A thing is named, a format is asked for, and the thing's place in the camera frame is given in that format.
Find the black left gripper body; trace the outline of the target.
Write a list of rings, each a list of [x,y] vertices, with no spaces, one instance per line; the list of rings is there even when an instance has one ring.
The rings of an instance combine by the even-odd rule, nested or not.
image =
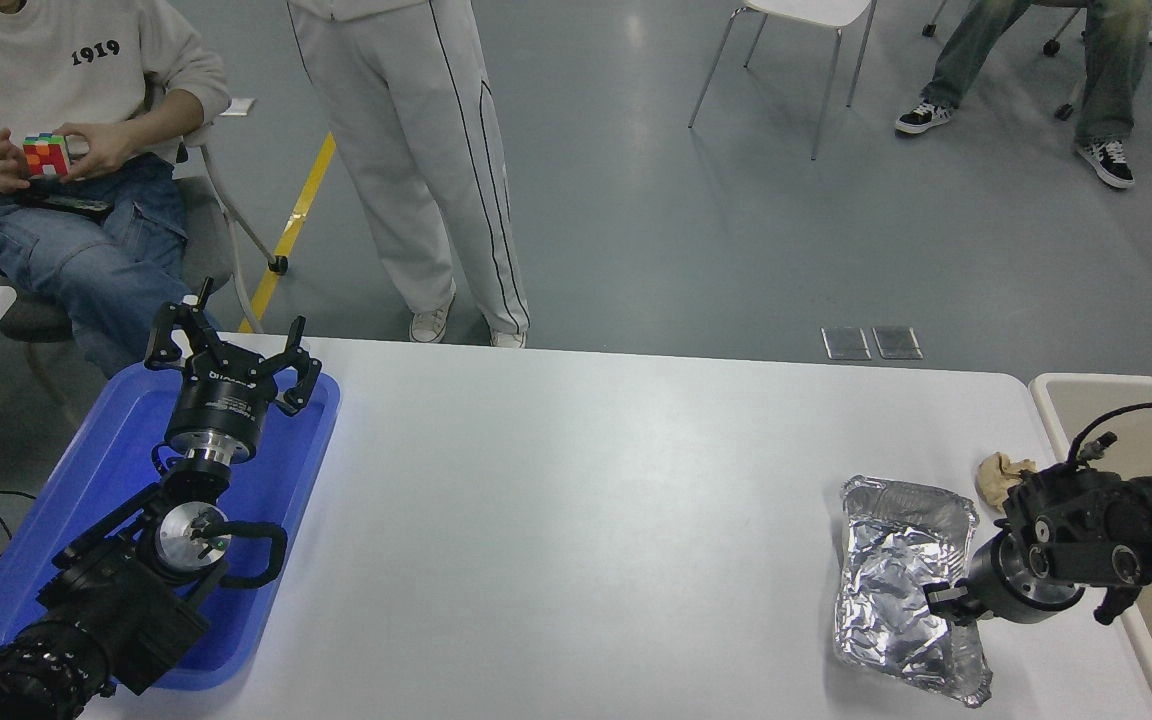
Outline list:
[[[210,430],[241,444],[257,444],[274,397],[276,382],[270,372],[241,361],[220,365],[212,357],[187,361],[166,442],[183,444],[187,435]]]

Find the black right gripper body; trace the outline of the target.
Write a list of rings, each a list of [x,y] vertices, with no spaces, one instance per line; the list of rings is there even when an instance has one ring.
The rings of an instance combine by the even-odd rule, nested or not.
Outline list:
[[[1036,583],[1011,535],[996,535],[975,551],[967,574],[969,596],[983,607],[982,617],[990,614],[1020,624],[1039,621]]]

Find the seated person's left hand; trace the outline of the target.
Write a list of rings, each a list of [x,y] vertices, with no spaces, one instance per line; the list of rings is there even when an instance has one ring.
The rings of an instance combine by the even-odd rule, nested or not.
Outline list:
[[[67,138],[82,138],[88,143],[88,154],[73,161],[61,183],[108,176],[122,167],[143,143],[134,120],[118,123],[65,123],[56,132]]]

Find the seated person's right hand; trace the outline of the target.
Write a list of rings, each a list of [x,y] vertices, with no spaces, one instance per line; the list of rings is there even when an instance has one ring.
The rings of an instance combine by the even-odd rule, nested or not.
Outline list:
[[[0,194],[14,194],[29,187],[29,165],[22,147],[12,141],[9,128],[0,129]]]

